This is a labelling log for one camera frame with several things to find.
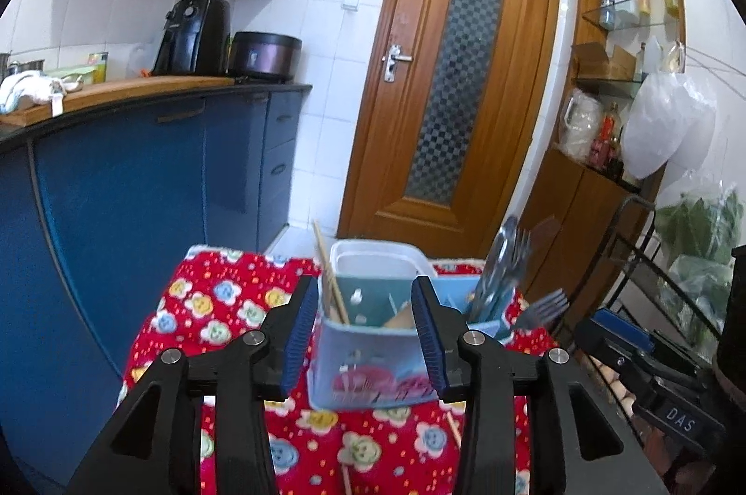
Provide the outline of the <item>white plastic bag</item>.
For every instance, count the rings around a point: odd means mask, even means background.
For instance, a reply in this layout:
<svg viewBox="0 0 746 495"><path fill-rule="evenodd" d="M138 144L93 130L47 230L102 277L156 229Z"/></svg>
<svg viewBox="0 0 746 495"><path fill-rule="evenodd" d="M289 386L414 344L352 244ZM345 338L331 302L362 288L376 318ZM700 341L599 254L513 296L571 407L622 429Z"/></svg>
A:
<svg viewBox="0 0 746 495"><path fill-rule="evenodd" d="M685 73L649 74L632 101L621 136L622 160L636 179L671 161L696 170L709 153L717 120L717 96L709 81Z"/></svg>

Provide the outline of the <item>brown wooden shelf cabinet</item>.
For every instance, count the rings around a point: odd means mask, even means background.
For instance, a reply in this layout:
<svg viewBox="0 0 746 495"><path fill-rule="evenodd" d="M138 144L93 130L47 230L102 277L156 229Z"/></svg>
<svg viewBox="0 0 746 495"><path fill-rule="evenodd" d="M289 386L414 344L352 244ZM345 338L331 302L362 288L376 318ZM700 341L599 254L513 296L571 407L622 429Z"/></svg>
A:
<svg viewBox="0 0 746 495"><path fill-rule="evenodd" d="M631 174L621 133L646 74L643 58L684 36L679 0L577 0L559 111L521 217L528 229L549 230L531 255L526 298L564 290L565 327L592 314L615 284L620 270L602 258L613 235L637 237L647 220L665 169Z"/></svg>

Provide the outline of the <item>black air fryer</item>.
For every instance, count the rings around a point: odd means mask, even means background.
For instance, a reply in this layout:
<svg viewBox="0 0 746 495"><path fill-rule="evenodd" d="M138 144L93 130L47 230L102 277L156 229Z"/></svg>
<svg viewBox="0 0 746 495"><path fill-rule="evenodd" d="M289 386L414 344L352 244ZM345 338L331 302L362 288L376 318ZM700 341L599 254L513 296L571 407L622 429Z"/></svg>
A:
<svg viewBox="0 0 746 495"><path fill-rule="evenodd" d="M181 0L167 12L153 76L221 77L228 68L230 5Z"/></svg>

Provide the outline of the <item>beige wooden spoon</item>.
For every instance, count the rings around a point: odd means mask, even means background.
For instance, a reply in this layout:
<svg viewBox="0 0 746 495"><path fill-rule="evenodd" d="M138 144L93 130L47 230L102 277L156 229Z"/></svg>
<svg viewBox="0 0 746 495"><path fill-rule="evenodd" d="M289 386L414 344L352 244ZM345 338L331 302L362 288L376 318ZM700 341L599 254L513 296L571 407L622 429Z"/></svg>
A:
<svg viewBox="0 0 746 495"><path fill-rule="evenodd" d="M384 329L394 329L395 331L411 331L416 328L414 312L410 302L402 304L400 310L382 324Z"/></svg>

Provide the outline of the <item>beige wooden chopstick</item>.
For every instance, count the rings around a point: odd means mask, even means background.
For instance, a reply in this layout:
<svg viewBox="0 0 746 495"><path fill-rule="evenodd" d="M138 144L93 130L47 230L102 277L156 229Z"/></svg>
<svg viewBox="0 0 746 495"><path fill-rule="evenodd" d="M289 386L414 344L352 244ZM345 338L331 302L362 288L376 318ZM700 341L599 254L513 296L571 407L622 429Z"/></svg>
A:
<svg viewBox="0 0 746 495"><path fill-rule="evenodd" d="M451 436L454 438L454 442L456 447L462 447L462 435L459 431L458 423L456 423L456 420L453 417L453 414L451 414L451 411L447 411L445 414L446 422L448 422Z"/></svg>
<svg viewBox="0 0 746 495"><path fill-rule="evenodd" d="M342 324L348 324L348 312L346 311L344 298L341 295L334 270L332 270L332 262L330 261L329 250L327 250L324 235L316 221L312 221L312 227L314 227L316 246L318 246L318 256L320 256L321 265L323 265L324 293L325 297L329 299L329 303L327 303L329 306L329 317L335 318Z"/></svg>

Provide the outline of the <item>small steel fork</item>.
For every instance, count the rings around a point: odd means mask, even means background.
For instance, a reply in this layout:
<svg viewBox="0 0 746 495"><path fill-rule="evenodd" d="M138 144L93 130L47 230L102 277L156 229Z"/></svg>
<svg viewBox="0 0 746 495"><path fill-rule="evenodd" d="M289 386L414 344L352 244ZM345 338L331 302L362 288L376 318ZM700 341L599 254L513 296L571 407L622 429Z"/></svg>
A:
<svg viewBox="0 0 746 495"><path fill-rule="evenodd" d="M512 324L511 331L532 331L536 328L546 327L553 323L556 318L561 317L569 308L568 297L563 289L556 289L555 292L545 295L545 297L530 304Z"/></svg>

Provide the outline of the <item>light blue utensil box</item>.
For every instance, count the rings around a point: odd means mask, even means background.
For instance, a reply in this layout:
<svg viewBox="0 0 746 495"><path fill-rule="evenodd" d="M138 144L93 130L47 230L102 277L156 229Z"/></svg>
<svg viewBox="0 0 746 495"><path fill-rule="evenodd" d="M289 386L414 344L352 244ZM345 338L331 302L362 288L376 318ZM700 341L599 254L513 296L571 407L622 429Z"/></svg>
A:
<svg viewBox="0 0 746 495"><path fill-rule="evenodd" d="M329 317L320 276L320 317L306 374L311 406L319 411L366 411L435 399L416 328L382 327L392 315L387 295L401 308L410 302L412 280L427 276L443 306L465 312L479 280L469 274L472 266L435 265L415 246L372 240L336 241L330 261L349 323Z"/></svg>

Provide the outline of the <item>blue kitchen counter cabinet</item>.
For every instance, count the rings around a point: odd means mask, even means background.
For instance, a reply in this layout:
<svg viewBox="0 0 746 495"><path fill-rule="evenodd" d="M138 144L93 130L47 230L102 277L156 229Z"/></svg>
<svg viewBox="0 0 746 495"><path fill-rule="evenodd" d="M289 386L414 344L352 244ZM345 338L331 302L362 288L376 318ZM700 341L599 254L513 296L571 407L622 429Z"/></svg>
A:
<svg viewBox="0 0 746 495"><path fill-rule="evenodd" d="M138 102L1 148L1 459L66 488L130 343L193 245L262 251L288 218L300 87Z"/></svg>

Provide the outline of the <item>red smiley flower tablecloth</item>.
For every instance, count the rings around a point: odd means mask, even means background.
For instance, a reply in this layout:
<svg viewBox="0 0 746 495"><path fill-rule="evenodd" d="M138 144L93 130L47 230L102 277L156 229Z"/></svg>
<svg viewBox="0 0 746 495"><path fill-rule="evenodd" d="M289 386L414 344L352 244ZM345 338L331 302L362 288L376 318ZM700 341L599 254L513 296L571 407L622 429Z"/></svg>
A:
<svg viewBox="0 0 746 495"><path fill-rule="evenodd" d="M130 347L121 393L129 393L159 354L219 350L290 299L312 259L195 245L176 266L154 313ZM266 426L282 494L447 494L459 447L445 414L463 433L462 403L427 402L376 411L317 411L305 383L266 406Z"/></svg>

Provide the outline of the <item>steel table knife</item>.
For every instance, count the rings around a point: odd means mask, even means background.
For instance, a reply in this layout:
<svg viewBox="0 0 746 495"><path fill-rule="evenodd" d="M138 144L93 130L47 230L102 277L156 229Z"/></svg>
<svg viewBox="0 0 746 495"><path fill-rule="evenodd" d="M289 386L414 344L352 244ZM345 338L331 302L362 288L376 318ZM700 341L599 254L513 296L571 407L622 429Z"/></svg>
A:
<svg viewBox="0 0 746 495"><path fill-rule="evenodd" d="M492 315L493 306L499 298L502 280L512 264L517 226L516 216L507 217L494 236L492 247L484 262L481 279L470 302L467 314L469 322L485 322Z"/></svg>

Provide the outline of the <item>bag of green vegetables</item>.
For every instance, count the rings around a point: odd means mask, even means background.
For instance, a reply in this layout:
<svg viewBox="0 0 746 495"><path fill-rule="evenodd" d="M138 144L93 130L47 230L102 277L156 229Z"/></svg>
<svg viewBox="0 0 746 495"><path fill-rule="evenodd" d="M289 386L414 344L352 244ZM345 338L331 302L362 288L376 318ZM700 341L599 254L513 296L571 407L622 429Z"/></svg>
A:
<svg viewBox="0 0 746 495"><path fill-rule="evenodd" d="M687 172L659 195L655 231L670 281L659 300L684 340L709 361L725 328L745 206L735 184Z"/></svg>

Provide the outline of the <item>brown wooden door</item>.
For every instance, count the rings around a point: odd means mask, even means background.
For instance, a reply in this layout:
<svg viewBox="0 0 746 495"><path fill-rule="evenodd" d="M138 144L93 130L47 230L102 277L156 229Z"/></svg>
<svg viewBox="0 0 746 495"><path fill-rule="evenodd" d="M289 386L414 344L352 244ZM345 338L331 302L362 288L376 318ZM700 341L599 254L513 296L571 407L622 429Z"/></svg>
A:
<svg viewBox="0 0 746 495"><path fill-rule="evenodd" d="M529 151L559 0L383 0L341 207L343 238L484 255ZM414 60L383 81L392 44Z"/></svg>

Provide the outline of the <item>dark rice cooker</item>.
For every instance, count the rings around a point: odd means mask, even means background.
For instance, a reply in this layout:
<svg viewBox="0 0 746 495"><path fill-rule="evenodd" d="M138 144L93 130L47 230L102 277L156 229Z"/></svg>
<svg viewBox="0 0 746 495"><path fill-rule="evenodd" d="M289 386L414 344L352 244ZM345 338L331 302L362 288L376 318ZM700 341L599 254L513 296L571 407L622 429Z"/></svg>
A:
<svg viewBox="0 0 746 495"><path fill-rule="evenodd" d="M286 83L295 79L302 42L290 35L239 31L231 40L230 77Z"/></svg>

